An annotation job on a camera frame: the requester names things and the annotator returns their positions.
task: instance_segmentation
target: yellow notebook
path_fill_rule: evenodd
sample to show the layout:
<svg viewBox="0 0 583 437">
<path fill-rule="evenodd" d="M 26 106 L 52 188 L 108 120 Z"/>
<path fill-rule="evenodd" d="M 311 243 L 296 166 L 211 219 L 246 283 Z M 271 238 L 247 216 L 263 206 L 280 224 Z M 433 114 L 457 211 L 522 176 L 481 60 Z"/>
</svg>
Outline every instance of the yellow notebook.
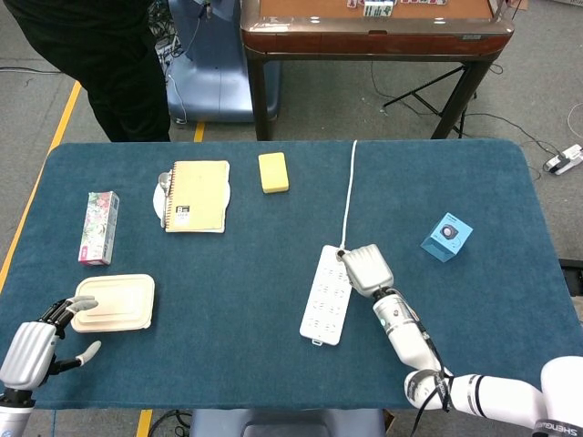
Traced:
<svg viewBox="0 0 583 437">
<path fill-rule="evenodd" d="M 224 232 L 229 193 L 229 162 L 175 162 L 166 204 L 166 231 Z"/>
</svg>

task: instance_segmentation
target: light blue cube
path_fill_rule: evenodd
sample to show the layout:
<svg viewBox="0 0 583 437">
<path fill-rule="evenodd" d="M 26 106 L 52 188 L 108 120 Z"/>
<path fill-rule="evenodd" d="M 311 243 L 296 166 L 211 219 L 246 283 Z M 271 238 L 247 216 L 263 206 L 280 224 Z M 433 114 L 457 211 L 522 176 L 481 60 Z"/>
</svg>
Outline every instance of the light blue cube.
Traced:
<svg viewBox="0 0 583 437">
<path fill-rule="evenodd" d="M 448 212 L 421 243 L 421 247 L 440 261 L 446 262 L 457 255 L 472 230 L 462 220 Z"/>
</svg>

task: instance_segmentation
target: white robotic arm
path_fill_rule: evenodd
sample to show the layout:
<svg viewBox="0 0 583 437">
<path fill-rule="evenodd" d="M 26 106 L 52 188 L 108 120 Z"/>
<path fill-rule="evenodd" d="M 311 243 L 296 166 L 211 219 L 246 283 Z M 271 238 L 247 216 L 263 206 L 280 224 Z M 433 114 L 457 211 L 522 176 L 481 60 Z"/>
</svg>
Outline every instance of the white robotic arm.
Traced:
<svg viewBox="0 0 583 437">
<path fill-rule="evenodd" d="M 56 343 L 65 338 L 65 328 L 75 314 L 96 306 L 93 297 L 77 296 L 54 303 L 38 320 L 20 325 L 0 368 L 5 386 L 0 394 L 0 436 L 22 436 L 35 408 L 33 391 L 49 376 L 83 366 L 97 353 L 99 341 L 72 359 L 57 361 L 55 355 Z"/>
<path fill-rule="evenodd" d="M 583 437 L 583 357 L 561 357 L 547 363 L 541 373 L 543 392 L 517 380 L 454 377 L 443 366 L 415 312 L 393 289 L 393 273 L 376 245 L 338 255 L 356 291 L 374 298 L 373 311 L 399 359 L 417 369 L 404 382 L 407 400 L 415 408 L 451 408 L 514 423 L 533 430 L 536 437 Z"/>
</svg>

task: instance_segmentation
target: metal spoon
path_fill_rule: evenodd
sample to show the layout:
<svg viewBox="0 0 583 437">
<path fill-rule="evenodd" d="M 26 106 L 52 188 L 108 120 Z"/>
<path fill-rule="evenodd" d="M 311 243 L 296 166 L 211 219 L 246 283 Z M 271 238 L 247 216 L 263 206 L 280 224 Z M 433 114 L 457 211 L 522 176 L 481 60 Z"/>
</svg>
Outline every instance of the metal spoon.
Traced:
<svg viewBox="0 0 583 437">
<path fill-rule="evenodd" d="M 166 228 L 166 202 L 168 200 L 168 192 L 170 190 L 170 174 L 165 171 L 158 176 L 158 183 L 160 188 L 164 191 L 164 209 L 162 209 L 162 217 L 160 218 L 160 226 Z"/>
</svg>

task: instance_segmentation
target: blue tablecloth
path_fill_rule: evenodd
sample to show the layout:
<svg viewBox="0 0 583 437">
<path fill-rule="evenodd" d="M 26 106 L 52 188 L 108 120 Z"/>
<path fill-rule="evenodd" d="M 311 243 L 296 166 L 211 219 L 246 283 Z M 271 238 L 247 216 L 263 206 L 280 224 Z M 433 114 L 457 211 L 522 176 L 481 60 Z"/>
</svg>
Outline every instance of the blue tablecloth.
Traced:
<svg viewBox="0 0 583 437">
<path fill-rule="evenodd" d="M 60 358 L 103 341 L 87 366 L 51 378 L 45 408 L 407 406 L 404 376 L 372 312 L 353 294 L 337 347 L 299 334 L 324 244 L 339 244 L 352 142 L 69 144 L 46 162 L 4 291 L 0 356 L 19 323 L 73 295 L 84 278 L 147 273 L 147 330 L 78 334 Z M 290 191 L 264 195 L 257 156 L 282 150 Z M 224 234 L 166 234 L 152 209 L 175 160 L 227 159 Z M 88 191 L 120 198 L 110 267 L 77 252 Z M 420 244 L 451 212 L 474 228 L 446 264 Z M 552 358 L 583 354 L 583 335 L 526 162 L 507 141 L 363 141 L 347 247 L 376 243 L 446 366 L 539 385 Z"/>
</svg>

